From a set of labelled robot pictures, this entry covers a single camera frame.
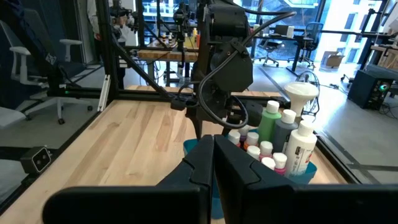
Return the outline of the black floor fan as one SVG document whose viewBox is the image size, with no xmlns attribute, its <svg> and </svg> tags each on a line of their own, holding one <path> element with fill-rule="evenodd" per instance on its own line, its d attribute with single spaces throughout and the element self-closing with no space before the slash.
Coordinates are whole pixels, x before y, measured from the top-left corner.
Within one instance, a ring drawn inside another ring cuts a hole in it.
<svg viewBox="0 0 398 224">
<path fill-rule="evenodd" d="M 310 83 L 315 86 L 320 93 L 320 82 L 316 74 L 307 70 L 302 72 L 296 79 L 296 82 L 305 82 Z M 310 115 L 316 117 L 317 113 L 320 110 L 319 105 L 319 95 L 317 95 L 314 99 L 308 101 L 303 107 L 302 115 Z"/>
</svg>

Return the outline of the black computer case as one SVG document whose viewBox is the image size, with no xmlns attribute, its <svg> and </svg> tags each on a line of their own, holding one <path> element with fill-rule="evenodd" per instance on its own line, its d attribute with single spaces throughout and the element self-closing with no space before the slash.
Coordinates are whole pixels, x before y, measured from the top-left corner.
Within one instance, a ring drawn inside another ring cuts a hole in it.
<svg viewBox="0 0 398 224">
<path fill-rule="evenodd" d="M 358 70 L 349 88 L 348 99 L 362 109 L 379 110 L 395 79 L 386 72 Z"/>
</svg>

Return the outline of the wooden-top background table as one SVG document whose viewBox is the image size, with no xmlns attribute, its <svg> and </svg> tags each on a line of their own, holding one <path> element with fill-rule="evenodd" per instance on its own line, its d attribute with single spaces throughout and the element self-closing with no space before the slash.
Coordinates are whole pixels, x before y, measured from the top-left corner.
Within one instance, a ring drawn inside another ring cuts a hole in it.
<svg viewBox="0 0 398 224">
<path fill-rule="evenodd" d="M 191 65 L 197 61 L 197 52 L 160 50 L 138 50 L 137 58 L 144 61 L 147 74 L 158 83 L 163 81 L 165 86 L 171 83 L 184 84 L 190 80 Z"/>
</svg>

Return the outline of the orange paint bottle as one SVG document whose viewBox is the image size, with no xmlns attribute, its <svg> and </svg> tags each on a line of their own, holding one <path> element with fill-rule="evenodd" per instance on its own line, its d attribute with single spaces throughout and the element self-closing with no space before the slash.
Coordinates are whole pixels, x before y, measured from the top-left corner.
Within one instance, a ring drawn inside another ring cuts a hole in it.
<svg viewBox="0 0 398 224">
<path fill-rule="evenodd" d="M 259 135 L 255 132 L 248 132 L 246 135 L 246 140 L 243 144 L 243 149 L 247 151 L 249 146 L 258 146 Z"/>
</svg>

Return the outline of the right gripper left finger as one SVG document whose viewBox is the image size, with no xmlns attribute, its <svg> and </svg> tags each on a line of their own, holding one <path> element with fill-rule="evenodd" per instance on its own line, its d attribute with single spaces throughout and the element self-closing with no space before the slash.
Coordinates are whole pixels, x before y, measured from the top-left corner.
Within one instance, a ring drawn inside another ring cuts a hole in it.
<svg viewBox="0 0 398 224">
<path fill-rule="evenodd" d="M 155 213 L 160 224 L 210 224 L 214 139 L 202 137 L 156 187 Z"/>
</svg>

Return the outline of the black office chair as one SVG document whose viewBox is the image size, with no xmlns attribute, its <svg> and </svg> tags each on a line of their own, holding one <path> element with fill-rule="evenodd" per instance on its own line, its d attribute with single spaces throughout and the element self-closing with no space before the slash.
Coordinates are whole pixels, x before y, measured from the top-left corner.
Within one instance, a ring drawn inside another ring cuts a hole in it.
<svg viewBox="0 0 398 224">
<path fill-rule="evenodd" d="M 270 53 L 272 53 L 273 51 L 281 48 L 283 46 L 282 41 L 280 40 L 273 40 L 273 39 L 264 39 L 260 42 L 260 44 L 258 45 L 258 47 L 262 50 L 266 51 L 266 55 L 257 58 L 258 61 L 264 61 L 264 63 L 262 64 L 263 66 L 267 63 L 268 60 L 272 61 L 274 64 L 276 64 L 276 67 L 279 67 L 279 62 L 273 58 L 271 58 L 269 56 Z"/>
<path fill-rule="evenodd" d="M 323 30 L 323 23 L 321 22 L 310 22 L 306 25 L 304 33 L 302 35 L 294 35 L 296 42 L 294 45 L 297 46 L 295 56 L 289 58 L 287 61 L 293 60 L 291 72 L 294 72 L 299 62 L 307 62 L 307 67 L 315 67 L 313 60 L 310 58 L 313 51 L 315 51 L 320 42 L 321 32 Z"/>
</svg>

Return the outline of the blue plastic bin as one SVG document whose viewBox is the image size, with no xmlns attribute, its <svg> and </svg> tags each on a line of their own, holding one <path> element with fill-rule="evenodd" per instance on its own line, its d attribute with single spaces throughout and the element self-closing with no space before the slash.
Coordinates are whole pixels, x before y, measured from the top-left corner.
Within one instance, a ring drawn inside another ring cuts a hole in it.
<svg viewBox="0 0 398 224">
<path fill-rule="evenodd" d="M 189 139 L 183 142 L 184 154 L 187 155 L 196 145 L 196 139 Z M 298 184 L 308 184 L 315 176 L 317 167 L 309 162 L 307 170 L 304 174 L 298 176 L 290 176 L 289 179 Z M 224 213 L 221 205 L 218 185 L 215 176 L 213 176 L 213 190 L 212 190 L 212 208 L 211 208 L 211 218 L 219 220 L 224 218 Z"/>
</svg>

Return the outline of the person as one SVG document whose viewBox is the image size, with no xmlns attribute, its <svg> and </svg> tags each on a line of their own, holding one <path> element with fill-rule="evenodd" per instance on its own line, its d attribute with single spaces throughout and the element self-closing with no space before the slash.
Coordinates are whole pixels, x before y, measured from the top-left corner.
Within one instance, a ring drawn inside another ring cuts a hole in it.
<svg viewBox="0 0 398 224">
<path fill-rule="evenodd" d="M 96 58 L 98 61 L 101 61 L 103 56 L 103 51 L 101 48 L 100 26 L 98 23 L 98 16 L 96 12 L 96 0 L 87 0 L 86 13 L 93 30 Z M 113 27 L 118 32 L 116 34 L 116 37 L 118 38 L 119 45 L 122 47 L 125 46 L 128 38 L 129 28 L 127 27 L 127 22 L 129 19 L 130 17 L 127 15 L 112 18 Z M 124 89 L 124 77 L 126 74 L 126 69 L 120 67 L 118 56 L 115 57 L 115 61 L 117 66 L 118 88 Z"/>
</svg>

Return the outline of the black background desk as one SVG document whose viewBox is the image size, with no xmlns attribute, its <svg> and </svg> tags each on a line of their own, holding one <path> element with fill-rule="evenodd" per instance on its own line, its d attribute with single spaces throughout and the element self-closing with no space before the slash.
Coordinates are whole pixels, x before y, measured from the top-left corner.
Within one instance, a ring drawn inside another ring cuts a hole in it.
<svg viewBox="0 0 398 224">
<path fill-rule="evenodd" d="M 385 32 L 353 32 L 353 31 L 335 31 L 335 30 L 322 30 L 321 33 L 327 33 L 327 34 L 346 34 L 346 35 L 356 35 L 360 37 L 365 37 L 369 39 L 381 39 L 382 43 L 387 42 L 389 39 L 392 39 L 393 37 L 396 37 L 398 35 L 398 32 L 393 33 L 393 34 L 388 34 Z M 287 67 L 287 70 L 293 73 L 294 75 L 296 74 L 296 68 L 297 68 L 297 63 L 298 63 L 298 58 L 300 54 L 300 49 L 297 48 L 295 51 L 295 57 L 294 57 L 294 62 L 291 67 Z"/>
</svg>

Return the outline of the silver aluminium rail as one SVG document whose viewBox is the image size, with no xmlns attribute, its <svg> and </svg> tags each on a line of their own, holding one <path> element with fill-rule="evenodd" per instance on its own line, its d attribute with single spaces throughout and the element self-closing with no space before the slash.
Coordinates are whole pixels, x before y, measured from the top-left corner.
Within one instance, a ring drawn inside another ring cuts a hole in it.
<svg viewBox="0 0 398 224">
<path fill-rule="evenodd" d="M 106 108 L 110 84 L 111 84 L 110 75 L 105 75 L 97 107 L 98 112 L 102 112 Z"/>
</svg>

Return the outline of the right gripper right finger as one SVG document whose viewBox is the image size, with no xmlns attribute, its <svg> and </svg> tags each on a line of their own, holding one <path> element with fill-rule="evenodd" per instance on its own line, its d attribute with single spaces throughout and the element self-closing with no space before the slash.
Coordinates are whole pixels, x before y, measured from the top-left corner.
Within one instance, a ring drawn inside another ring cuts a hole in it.
<svg viewBox="0 0 398 224">
<path fill-rule="evenodd" d="M 291 224 L 294 183 L 222 135 L 214 137 L 215 176 L 226 224 Z"/>
</svg>

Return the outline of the yellow paint bottle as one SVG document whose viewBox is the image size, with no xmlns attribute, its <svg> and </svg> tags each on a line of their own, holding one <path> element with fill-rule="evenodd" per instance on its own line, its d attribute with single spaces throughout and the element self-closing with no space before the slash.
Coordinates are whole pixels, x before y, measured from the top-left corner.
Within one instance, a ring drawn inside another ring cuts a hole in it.
<svg viewBox="0 0 398 224">
<path fill-rule="evenodd" d="M 259 160 L 261 150 L 257 146 L 248 146 L 246 152 L 253 157 L 255 160 Z"/>
</svg>

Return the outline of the tall white bottle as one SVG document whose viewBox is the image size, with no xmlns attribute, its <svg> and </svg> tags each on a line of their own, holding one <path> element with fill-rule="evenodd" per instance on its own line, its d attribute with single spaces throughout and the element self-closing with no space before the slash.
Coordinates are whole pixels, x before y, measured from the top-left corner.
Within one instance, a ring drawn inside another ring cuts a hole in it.
<svg viewBox="0 0 398 224">
<path fill-rule="evenodd" d="M 291 132 L 285 148 L 287 156 L 285 175 L 287 177 L 305 173 L 316 143 L 317 136 L 313 133 L 313 124 L 301 120 L 298 128 Z"/>
</svg>

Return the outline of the large green paint bottle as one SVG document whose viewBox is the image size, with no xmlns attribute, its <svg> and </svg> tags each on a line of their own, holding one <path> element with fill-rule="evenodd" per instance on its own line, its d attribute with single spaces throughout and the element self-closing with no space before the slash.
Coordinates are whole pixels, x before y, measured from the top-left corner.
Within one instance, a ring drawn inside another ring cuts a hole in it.
<svg viewBox="0 0 398 224">
<path fill-rule="evenodd" d="M 274 100 L 268 101 L 267 106 L 262 112 L 262 119 L 257 129 L 259 143 L 263 141 L 271 142 L 275 121 L 281 119 L 281 117 L 282 115 L 279 112 L 279 103 Z"/>
</svg>

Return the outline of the large grey paint bottle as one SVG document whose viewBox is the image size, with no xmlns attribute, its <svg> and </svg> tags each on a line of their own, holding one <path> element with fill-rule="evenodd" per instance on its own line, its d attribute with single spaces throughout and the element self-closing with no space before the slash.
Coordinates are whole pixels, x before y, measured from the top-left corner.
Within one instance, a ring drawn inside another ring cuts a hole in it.
<svg viewBox="0 0 398 224">
<path fill-rule="evenodd" d="M 285 109 L 282 112 L 281 118 L 275 121 L 272 137 L 273 153 L 285 152 L 285 145 L 289 140 L 291 132 L 298 128 L 295 118 L 296 112 Z"/>
</svg>

